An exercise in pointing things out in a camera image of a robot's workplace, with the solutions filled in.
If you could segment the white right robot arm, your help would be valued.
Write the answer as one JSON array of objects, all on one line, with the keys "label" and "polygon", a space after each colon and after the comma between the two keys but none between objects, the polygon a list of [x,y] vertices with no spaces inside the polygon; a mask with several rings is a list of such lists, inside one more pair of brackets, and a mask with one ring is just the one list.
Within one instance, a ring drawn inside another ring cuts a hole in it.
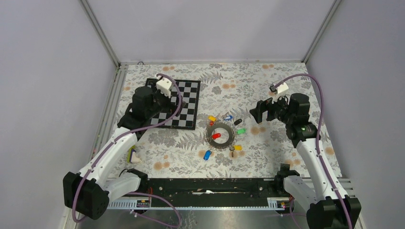
[{"label": "white right robot arm", "polygon": [[259,124],[263,113],[267,121],[285,124],[286,134],[302,157],[314,188],[304,184],[299,175],[283,173],[274,183],[275,193],[290,194],[306,212],[311,229],[352,229],[361,211],[358,198],[351,198],[327,161],[319,128],[309,121],[309,97],[295,93],[289,98],[268,98],[257,102],[249,112]]}]

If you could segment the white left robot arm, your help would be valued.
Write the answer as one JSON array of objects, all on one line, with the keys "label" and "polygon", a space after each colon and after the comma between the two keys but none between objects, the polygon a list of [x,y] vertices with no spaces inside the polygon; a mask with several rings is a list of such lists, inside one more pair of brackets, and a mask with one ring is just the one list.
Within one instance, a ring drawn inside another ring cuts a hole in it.
[{"label": "white left robot arm", "polygon": [[135,90],[111,138],[82,169],[68,172],[63,177],[64,204],[71,209],[75,223],[84,219],[99,219],[112,201],[133,192],[143,196],[148,191],[147,181],[130,172],[114,181],[107,178],[115,164],[146,130],[164,125],[181,110],[182,94],[179,87],[142,86]]}]

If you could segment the floral patterned table mat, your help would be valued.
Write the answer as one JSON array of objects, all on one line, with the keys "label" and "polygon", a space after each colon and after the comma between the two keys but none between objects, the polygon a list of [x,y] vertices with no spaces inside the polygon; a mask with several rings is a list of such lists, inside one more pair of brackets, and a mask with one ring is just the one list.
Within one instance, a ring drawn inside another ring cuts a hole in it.
[{"label": "floral patterned table mat", "polygon": [[[135,168],[156,178],[207,177],[273,177],[282,163],[289,164],[302,177],[309,177],[307,165],[286,136],[282,122],[274,120],[257,124],[250,109],[260,100],[272,96],[269,85],[287,79],[288,94],[302,93],[310,99],[310,120],[317,124],[320,108],[315,89],[303,63],[240,63],[240,64],[159,64],[131,65],[126,70],[116,118],[120,119],[132,100],[134,90],[157,73],[175,80],[200,81],[200,96],[194,130],[153,128],[136,144],[139,163],[130,164],[123,156],[109,178],[116,178],[125,168]],[[209,117],[222,119],[230,114],[242,122],[236,130],[245,132],[235,137],[240,151],[213,151],[208,160],[203,156],[210,149],[204,134]]]}]

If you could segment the green white small object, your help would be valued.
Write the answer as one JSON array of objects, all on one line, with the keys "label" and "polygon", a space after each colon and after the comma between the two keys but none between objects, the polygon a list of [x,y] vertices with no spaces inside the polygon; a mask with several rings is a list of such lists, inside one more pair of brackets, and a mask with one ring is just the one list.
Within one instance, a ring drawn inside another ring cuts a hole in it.
[{"label": "green white small object", "polygon": [[137,164],[137,163],[142,162],[141,158],[139,158],[138,155],[137,155],[136,146],[132,146],[128,150],[127,162],[130,163],[130,164]]}]

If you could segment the aluminium frame rail left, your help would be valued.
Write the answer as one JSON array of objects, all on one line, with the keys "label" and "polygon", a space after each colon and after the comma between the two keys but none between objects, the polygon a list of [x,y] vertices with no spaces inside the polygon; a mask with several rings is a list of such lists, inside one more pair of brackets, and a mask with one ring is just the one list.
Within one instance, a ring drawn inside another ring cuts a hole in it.
[{"label": "aluminium frame rail left", "polygon": [[115,128],[115,118],[127,71],[128,64],[125,62],[122,62],[117,68],[112,85],[108,92],[107,102],[104,111],[102,112],[102,118],[96,132],[96,137],[93,143],[91,155],[89,156],[89,161],[96,157],[97,153],[108,142],[109,138],[111,137],[111,133]]}]

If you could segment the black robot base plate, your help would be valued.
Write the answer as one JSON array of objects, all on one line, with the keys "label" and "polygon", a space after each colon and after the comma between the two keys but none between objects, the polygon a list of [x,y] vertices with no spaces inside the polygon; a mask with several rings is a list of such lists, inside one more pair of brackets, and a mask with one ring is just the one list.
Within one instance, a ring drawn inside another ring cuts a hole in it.
[{"label": "black robot base plate", "polygon": [[292,195],[272,178],[149,178],[126,197],[149,200],[205,198],[271,198],[287,204]]}]

